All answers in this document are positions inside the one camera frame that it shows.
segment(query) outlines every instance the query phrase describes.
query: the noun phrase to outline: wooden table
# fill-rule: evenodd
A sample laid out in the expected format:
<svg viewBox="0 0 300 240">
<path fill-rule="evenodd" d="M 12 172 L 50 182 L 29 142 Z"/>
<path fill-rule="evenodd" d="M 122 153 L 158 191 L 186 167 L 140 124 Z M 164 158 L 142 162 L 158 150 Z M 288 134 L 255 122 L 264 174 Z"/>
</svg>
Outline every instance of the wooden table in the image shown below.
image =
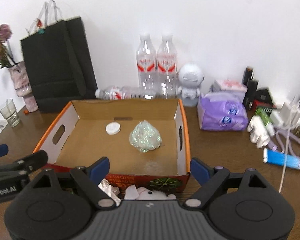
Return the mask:
<svg viewBox="0 0 300 240">
<path fill-rule="evenodd" d="M 196 108 L 186 108 L 192 157 L 198 157 L 214 167 L 222 165 L 232 172 L 244 172 L 246 168 L 257 169 L 276 189 L 282 174 L 282 167 L 264 164 L 262 150 L 256 149 L 249 141 L 249 134 L 243 132 L 208 132 L 199 130 Z M 9 146 L 9 154 L 0 158 L 0 164 L 10 163 L 30 154 L 44 134 L 56 114 L 39 112 L 23 114 L 21 123 L 16 127 L 6 127 L 0 134 L 0 144 Z M 184 193 L 178 194 L 180 200 L 189 197 L 199 188 L 191 178 Z M 289 240 L 300 240 L 300 171 L 287 169 L 282 195 L 293 206 L 296 221 Z M 3 214 L 9 203 L 0 204 L 0 240 L 10 236 L 3 223 Z"/>
</svg>

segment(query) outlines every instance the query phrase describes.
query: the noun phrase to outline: glass of water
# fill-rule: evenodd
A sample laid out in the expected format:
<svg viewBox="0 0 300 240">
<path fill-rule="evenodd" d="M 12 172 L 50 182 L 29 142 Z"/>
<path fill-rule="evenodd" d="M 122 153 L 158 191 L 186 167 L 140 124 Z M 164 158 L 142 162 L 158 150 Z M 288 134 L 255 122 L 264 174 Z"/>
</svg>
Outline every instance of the glass of water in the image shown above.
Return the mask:
<svg viewBox="0 0 300 240">
<path fill-rule="evenodd" d="M 6 102 L 0 106 L 0 113 L 11 127 L 15 127 L 20 122 L 13 99 L 7 99 Z"/>
</svg>

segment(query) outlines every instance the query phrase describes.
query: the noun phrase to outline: pink skull vase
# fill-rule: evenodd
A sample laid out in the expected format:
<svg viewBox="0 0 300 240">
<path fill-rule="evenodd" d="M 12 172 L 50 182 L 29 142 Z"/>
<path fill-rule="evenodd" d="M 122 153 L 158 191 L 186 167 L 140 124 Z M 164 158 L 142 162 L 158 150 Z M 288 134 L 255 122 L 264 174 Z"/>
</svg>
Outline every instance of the pink skull vase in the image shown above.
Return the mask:
<svg viewBox="0 0 300 240">
<path fill-rule="evenodd" d="M 38 110 L 37 102 L 32 94 L 31 85 L 26 71 L 25 62 L 21 61 L 17 66 L 9 68 L 11 80 L 18 97 L 23 97 L 29 112 Z"/>
</svg>

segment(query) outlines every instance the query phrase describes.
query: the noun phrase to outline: blue logo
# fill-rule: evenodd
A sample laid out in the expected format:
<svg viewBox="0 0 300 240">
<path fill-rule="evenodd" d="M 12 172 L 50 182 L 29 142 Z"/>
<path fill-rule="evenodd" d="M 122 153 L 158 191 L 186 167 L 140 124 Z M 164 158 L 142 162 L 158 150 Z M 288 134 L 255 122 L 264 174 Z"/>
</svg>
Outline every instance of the blue logo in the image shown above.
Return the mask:
<svg viewBox="0 0 300 240">
<path fill-rule="evenodd" d="M 222 118 L 222 123 L 231 123 L 231 118 L 229 116 L 225 116 L 224 118 Z"/>
<path fill-rule="evenodd" d="M 238 113 L 238 108 L 230 108 L 228 114 L 236 115 Z"/>
</svg>

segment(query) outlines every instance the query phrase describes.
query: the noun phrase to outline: purple tissue pack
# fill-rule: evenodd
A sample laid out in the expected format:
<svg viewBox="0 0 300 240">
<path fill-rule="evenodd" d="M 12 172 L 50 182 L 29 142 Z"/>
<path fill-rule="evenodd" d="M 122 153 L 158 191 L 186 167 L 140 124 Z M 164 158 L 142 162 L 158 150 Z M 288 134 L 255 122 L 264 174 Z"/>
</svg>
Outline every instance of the purple tissue pack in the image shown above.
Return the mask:
<svg viewBox="0 0 300 240">
<path fill-rule="evenodd" d="M 202 130 L 245 130 L 248 125 L 247 112 L 240 98 L 232 93 L 220 91 L 201 95 L 198 101 L 198 120 Z"/>
</svg>

